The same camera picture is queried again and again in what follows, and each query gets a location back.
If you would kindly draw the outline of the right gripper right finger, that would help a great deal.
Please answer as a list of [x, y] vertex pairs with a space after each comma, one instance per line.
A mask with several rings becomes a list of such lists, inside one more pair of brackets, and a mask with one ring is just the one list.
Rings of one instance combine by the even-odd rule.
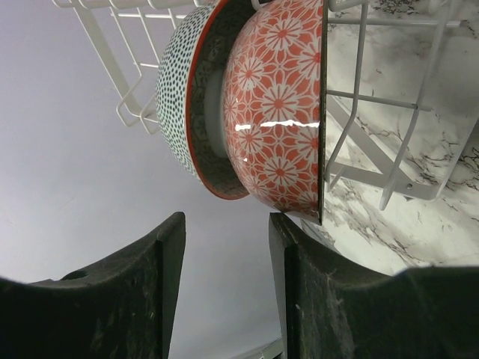
[[476, 358], [478, 269], [412, 268], [388, 276], [269, 217], [286, 358]]

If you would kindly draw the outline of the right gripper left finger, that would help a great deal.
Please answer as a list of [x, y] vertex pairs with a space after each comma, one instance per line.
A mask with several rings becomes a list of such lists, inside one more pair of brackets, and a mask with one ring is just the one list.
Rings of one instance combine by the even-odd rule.
[[175, 212], [60, 280], [1, 280], [3, 358], [166, 358], [186, 246]]

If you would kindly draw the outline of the blue wave outside bowl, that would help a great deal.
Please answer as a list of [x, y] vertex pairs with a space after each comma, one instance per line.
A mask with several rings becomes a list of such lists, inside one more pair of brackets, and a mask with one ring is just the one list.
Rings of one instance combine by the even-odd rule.
[[254, 15], [249, 1], [206, 1], [174, 30], [159, 62], [156, 115], [175, 159], [224, 200], [248, 192], [227, 155], [214, 108], [235, 39]]

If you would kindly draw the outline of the red floral outside bowl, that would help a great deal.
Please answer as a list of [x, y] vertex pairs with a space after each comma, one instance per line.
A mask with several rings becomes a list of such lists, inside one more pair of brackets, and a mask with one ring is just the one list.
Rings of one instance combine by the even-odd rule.
[[225, 145], [247, 192], [321, 223], [326, 71], [322, 1], [271, 1], [241, 28], [222, 84]]

